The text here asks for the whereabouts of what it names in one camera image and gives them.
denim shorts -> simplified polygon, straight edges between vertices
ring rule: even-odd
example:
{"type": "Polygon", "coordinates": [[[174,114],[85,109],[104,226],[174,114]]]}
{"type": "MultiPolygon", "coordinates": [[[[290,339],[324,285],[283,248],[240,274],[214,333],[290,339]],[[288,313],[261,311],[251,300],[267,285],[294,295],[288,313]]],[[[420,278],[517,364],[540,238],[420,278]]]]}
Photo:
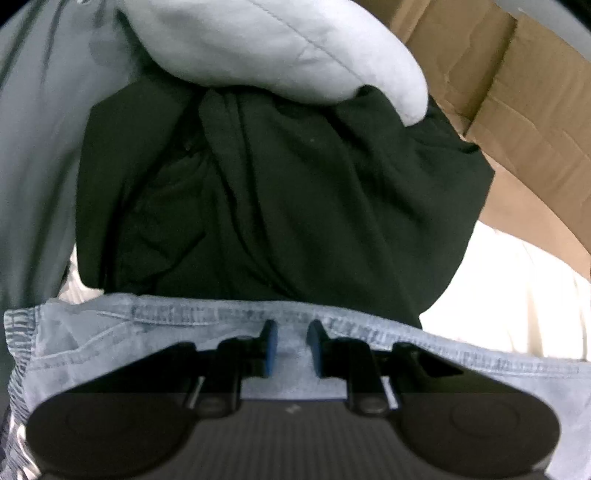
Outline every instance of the denim shorts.
{"type": "MultiPolygon", "coordinates": [[[[110,294],[80,305],[60,300],[4,317],[16,367],[9,393],[11,417],[4,432],[2,480],[36,478],[27,452],[29,413],[41,402],[180,341],[217,347],[238,335],[257,336],[268,319],[278,323],[278,348],[270,379],[243,381],[242,398],[320,400],[345,398],[345,382],[317,378],[306,345],[312,320],[329,336],[346,336],[389,350],[411,342],[453,362],[536,395],[561,423],[561,439],[548,467],[555,480],[591,478],[591,364],[494,352],[447,340],[371,315],[294,302],[168,299],[110,294]]],[[[392,406],[395,400],[389,393],[392,406]]]]}

white fabric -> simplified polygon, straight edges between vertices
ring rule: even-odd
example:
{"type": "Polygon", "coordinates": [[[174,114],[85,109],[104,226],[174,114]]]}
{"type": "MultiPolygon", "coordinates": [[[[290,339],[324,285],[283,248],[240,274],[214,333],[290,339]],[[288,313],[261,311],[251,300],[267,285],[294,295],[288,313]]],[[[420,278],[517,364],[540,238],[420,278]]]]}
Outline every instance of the white fabric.
{"type": "Polygon", "coordinates": [[[374,85],[405,125],[427,111],[427,82],[406,46],[350,0],[119,0],[151,57],[203,86],[251,85],[330,104],[374,85]]]}
{"type": "MultiPolygon", "coordinates": [[[[101,294],[82,284],[74,248],[60,299],[101,294]]],[[[421,323],[490,350],[591,361],[591,284],[549,253],[478,222],[456,275],[421,323]]]]}

gray garment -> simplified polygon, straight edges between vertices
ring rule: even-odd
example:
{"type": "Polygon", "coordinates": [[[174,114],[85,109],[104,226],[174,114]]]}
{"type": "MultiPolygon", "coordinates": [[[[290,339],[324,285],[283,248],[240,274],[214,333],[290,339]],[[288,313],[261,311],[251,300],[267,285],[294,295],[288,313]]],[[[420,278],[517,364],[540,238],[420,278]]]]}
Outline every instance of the gray garment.
{"type": "MultiPolygon", "coordinates": [[[[112,0],[31,0],[0,29],[0,312],[57,295],[90,108],[151,63],[112,0]]],[[[8,361],[1,340],[2,410],[8,361]]]]}
{"type": "MultiPolygon", "coordinates": [[[[275,371],[269,380],[243,382],[243,398],[345,398],[341,380],[316,377],[306,331],[320,319],[330,336],[367,341],[375,349],[394,342],[420,345],[466,367],[532,393],[561,422],[561,441],[548,474],[556,480],[591,476],[591,364],[493,352],[416,328],[345,309],[293,302],[167,299],[111,294],[81,305],[59,300],[7,312],[4,325],[17,366],[10,383],[16,425],[46,398],[92,380],[179,341],[213,349],[225,338],[258,335],[263,323],[279,325],[275,371]]],[[[2,479],[23,467],[14,435],[2,479]]]]}

gray wall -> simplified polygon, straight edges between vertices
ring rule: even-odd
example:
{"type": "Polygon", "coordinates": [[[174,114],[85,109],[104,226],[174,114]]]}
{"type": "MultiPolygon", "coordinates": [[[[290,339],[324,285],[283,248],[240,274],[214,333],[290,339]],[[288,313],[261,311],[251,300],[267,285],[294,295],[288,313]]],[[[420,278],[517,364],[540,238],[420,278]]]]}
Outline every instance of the gray wall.
{"type": "Polygon", "coordinates": [[[519,11],[553,30],[591,61],[591,32],[556,0],[495,0],[499,7],[513,16],[519,11]]]}

dark green cloth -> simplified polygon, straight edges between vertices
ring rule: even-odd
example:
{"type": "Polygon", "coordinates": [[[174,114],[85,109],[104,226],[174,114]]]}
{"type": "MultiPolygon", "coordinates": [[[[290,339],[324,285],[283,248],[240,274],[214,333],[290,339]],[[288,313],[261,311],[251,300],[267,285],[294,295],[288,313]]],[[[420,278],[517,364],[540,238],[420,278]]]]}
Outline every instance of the dark green cloth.
{"type": "Polygon", "coordinates": [[[492,178],[432,100],[405,128],[371,86],[318,108],[162,73],[90,114],[80,275],[107,292],[297,300],[420,327],[492,178]]]}

